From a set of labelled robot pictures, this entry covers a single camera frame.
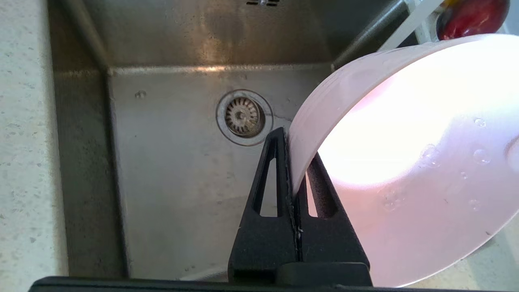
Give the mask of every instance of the sink basin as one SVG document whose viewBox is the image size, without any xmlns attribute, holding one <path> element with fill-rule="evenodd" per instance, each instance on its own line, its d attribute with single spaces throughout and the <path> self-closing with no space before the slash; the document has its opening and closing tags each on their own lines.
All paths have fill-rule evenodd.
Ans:
<svg viewBox="0 0 519 292">
<path fill-rule="evenodd" d="M 264 135 L 407 16 L 386 0 L 48 9 L 70 275 L 169 280 L 225 279 Z"/>
</svg>

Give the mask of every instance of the sink drain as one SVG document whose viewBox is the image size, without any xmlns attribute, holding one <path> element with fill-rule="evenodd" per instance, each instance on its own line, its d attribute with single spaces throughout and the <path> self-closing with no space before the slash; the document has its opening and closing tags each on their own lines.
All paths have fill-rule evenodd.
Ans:
<svg viewBox="0 0 519 292">
<path fill-rule="evenodd" d="M 272 110 L 259 94 L 245 89 L 234 90 L 220 100 L 216 121 L 229 140 L 251 146 L 261 143 L 272 130 Z"/>
</svg>

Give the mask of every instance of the water droplet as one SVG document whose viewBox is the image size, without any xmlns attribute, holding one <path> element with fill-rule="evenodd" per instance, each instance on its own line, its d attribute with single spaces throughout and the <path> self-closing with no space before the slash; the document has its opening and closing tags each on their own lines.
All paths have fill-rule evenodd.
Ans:
<svg viewBox="0 0 519 292">
<path fill-rule="evenodd" d="M 477 149 L 476 151 L 474 151 L 474 155 L 472 157 L 474 158 L 474 161 L 476 161 L 476 163 L 481 165 L 486 165 L 490 163 L 491 160 L 489 152 L 485 149 Z"/>
<path fill-rule="evenodd" d="M 474 211 L 479 211 L 481 209 L 481 203 L 478 200 L 470 200 L 469 206 Z"/>
<path fill-rule="evenodd" d="M 144 90 L 139 90 L 135 93 L 135 98 L 144 99 L 146 97 L 146 92 Z"/>
<path fill-rule="evenodd" d="M 475 118 L 474 119 L 474 124 L 478 127 L 481 127 L 481 128 L 484 128 L 486 126 L 486 122 L 484 119 L 482 118 Z"/>
<path fill-rule="evenodd" d="M 422 161 L 429 167 L 436 168 L 440 166 L 440 151 L 434 145 L 427 145 L 422 152 Z"/>
<path fill-rule="evenodd" d="M 405 196 L 400 189 L 387 187 L 380 190 L 379 194 L 382 198 L 382 205 L 387 211 L 395 210 L 405 201 Z"/>
</svg>

